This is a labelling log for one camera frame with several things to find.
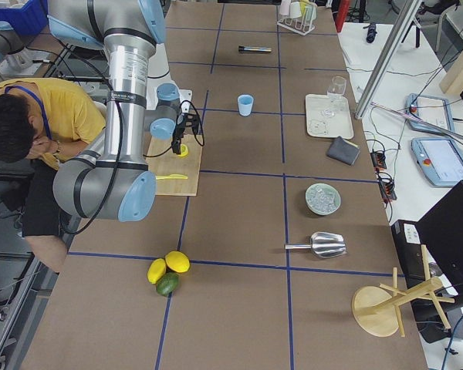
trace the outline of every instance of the wooden cutting board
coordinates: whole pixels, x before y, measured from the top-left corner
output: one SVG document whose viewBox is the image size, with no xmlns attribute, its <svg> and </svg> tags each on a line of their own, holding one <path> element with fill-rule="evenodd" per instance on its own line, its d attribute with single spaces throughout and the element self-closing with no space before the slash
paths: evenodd
<svg viewBox="0 0 463 370">
<path fill-rule="evenodd" d="M 197 138 L 202 143 L 202 136 L 197 135 Z M 171 140 L 153 138 L 149 144 L 147 155 L 154 156 L 163 153 L 170 147 L 170 144 Z M 184 197 L 194 197 L 197 195 L 202 146 L 195 141 L 194 135 L 184 135 L 182 144 L 185 144 L 188 148 L 187 156 L 177 156 L 171 150 L 168 150 L 162 156 L 146 158 L 149 171 L 155 175 L 179 173 L 188 176 L 186 180 L 156 180 L 156 195 Z"/>
</svg>

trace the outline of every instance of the clear glass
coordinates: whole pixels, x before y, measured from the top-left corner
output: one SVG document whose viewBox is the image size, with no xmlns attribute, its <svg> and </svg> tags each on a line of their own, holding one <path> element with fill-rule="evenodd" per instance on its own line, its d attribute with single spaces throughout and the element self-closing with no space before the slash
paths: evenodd
<svg viewBox="0 0 463 370">
<path fill-rule="evenodd" d="M 334 117 L 336 115 L 336 101 L 345 95 L 346 79 L 341 76 L 335 76 L 327 88 L 327 95 L 330 98 L 330 106 L 322 111 L 323 116 Z"/>
</svg>

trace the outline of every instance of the gray wallet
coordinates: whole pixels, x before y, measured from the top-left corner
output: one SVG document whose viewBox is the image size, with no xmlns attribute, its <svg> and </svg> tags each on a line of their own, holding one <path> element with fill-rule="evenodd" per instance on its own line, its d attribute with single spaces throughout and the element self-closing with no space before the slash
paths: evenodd
<svg viewBox="0 0 463 370">
<path fill-rule="evenodd" d="M 341 136 L 338 136 L 331 143 L 330 148 L 327 150 L 326 155 L 328 157 L 339 160 L 343 163 L 352 165 L 360 154 L 360 148 L 358 145 L 345 140 Z"/>
</svg>

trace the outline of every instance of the man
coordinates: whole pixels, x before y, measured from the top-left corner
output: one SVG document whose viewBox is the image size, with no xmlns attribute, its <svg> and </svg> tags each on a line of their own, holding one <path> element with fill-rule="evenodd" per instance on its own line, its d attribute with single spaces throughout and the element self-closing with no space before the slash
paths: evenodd
<svg viewBox="0 0 463 370">
<path fill-rule="evenodd" d="M 0 82 L 0 160 L 30 159 L 35 170 L 25 202 L 22 236 L 34 255 L 60 272 L 67 247 L 59 237 L 52 184 L 59 165 L 93 141 L 105 120 L 78 85 L 62 79 Z"/>
</svg>

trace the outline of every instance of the blue plastic cup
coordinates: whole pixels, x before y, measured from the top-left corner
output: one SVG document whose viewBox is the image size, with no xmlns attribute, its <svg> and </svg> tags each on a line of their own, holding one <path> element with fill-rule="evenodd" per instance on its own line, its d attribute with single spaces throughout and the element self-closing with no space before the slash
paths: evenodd
<svg viewBox="0 0 463 370">
<path fill-rule="evenodd" d="M 248 116 L 252 111 L 252 105 L 254 104 L 254 97 L 252 95 L 240 95 L 238 97 L 238 112 L 240 116 Z"/>
</svg>

